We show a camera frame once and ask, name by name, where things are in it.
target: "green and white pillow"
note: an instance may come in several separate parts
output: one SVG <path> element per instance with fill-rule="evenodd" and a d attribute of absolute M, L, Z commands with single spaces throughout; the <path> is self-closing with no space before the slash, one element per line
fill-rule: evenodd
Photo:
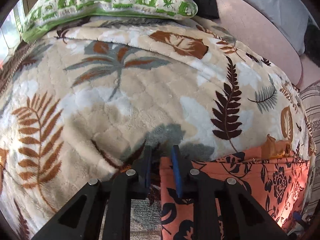
<path fill-rule="evenodd" d="M 32 42 L 56 25 L 84 16 L 130 16 L 183 20 L 197 13 L 193 0 L 38 0 L 22 27 Z"/>

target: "coral floral fabric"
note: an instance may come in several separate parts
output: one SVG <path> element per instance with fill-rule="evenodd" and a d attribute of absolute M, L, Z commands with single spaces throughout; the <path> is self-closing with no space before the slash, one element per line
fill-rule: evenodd
<path fill-rule="evenodd" d="M 219 180 L 235 178 L 266 209 L 278 225 L 288 232 L 293 226 L 293 212 L 302 210 L 309 161 L 296 157 L 292 151 L 290 152 L 292 157 L 261 160 L 264 147 L 265 144 L 213 162 L 192 161 L 192 164 L 194 168 L 207 173 L 211 178 Z M 193 200 L 178 198 L 171 167 L 169 158 L 161 158 L 163 239 L 191 240 Z"/>

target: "blanket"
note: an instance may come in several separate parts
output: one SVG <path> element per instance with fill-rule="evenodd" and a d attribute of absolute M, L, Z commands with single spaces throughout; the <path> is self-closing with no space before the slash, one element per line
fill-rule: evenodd
<path fill-rule="evenodd" d="M 145 145 L 155 159 L 179 145 L 186 158 L 212 161 L 269 134 L 312 170 L 311 126 L 285 73 L 212 21 L 197 21 L 81 19 L 4 66 L 0 210 L 21 239 L 90 178 L 128 169 Z M 160 238 L 157 183 L 151 192 L 132 205 L 134 239 Z"/>

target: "window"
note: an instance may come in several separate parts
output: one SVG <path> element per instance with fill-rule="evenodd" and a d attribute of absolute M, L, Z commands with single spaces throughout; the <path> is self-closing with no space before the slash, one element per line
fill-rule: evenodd
<path fill-rule="evenodd" d="M 11 10 L 0 29 L 0 68 L 20 43 L 21 24 L 25 19 L 22 0 Z"/>

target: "metal screw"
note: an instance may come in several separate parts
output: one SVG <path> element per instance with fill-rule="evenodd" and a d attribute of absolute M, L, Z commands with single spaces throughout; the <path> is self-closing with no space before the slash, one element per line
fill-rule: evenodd
<path fill-rule="evenodd" d="M 236 179 L 234 179 L 234 178 L 227 178 L 227 182 L 228 182 L 228 184 L 230 184 L 230 185 L 234 185 L 234 184 L 237 183 Z"/>
<path fill-rule="evenodd" d="M 190 174 L 191 175 L 199 175 L 200 171 L 198 169 L 191 169 Z"/>
<path fill-rule="evenodd" d="M 125 174 L 127 174 L 128 176 L 133 176 L 134 174 L 136 174 L 136 171 L 133 169 L 130 169 L 130 170 L 127 170 Z"/>
<path fill-rule="evenodd" d="M 96 185 L 98 183 L 98 179 L 89 179 L 88 183 L 90 186 Z"/>

